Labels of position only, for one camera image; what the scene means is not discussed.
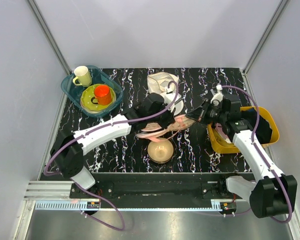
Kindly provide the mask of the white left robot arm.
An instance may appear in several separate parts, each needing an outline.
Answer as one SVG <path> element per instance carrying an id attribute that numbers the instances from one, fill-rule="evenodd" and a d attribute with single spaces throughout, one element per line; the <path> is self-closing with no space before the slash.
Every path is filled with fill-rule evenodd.
<path id="1" fill-rule="evenodd" d="M 57 137 L 50 151 L 49 163 L 55 163 L 58 174 L 70 178 L 87 198 L 98 193 L 98 186 L 83 157 L 96 147 L 113 139 L 137 133 L 148 124 L 157 123 L 166 129 L 175 121 L 178 94 L 150 93 L 143 101 L 115 117 L 83 130 L 67 131 Z"/>

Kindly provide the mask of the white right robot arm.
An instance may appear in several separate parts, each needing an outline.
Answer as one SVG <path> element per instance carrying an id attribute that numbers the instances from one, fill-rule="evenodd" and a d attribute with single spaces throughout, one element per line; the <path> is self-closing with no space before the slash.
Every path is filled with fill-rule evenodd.
<path id="1" fill-rule="evenodd" d="M 250 205 L 257 218 L 292 215 L 295 209 L 297 180 L 285 175 L 259 143 L 253 127 L 242 117 L 237 95 L 226 94 L 203 103 L 186 117 L 203 125 L 220 124 L 222 130 L 239 149 L 254 175 L 255 183 L 235 175 L 217 185 L 218 195 L 229 198 L 236 194 Z"/>

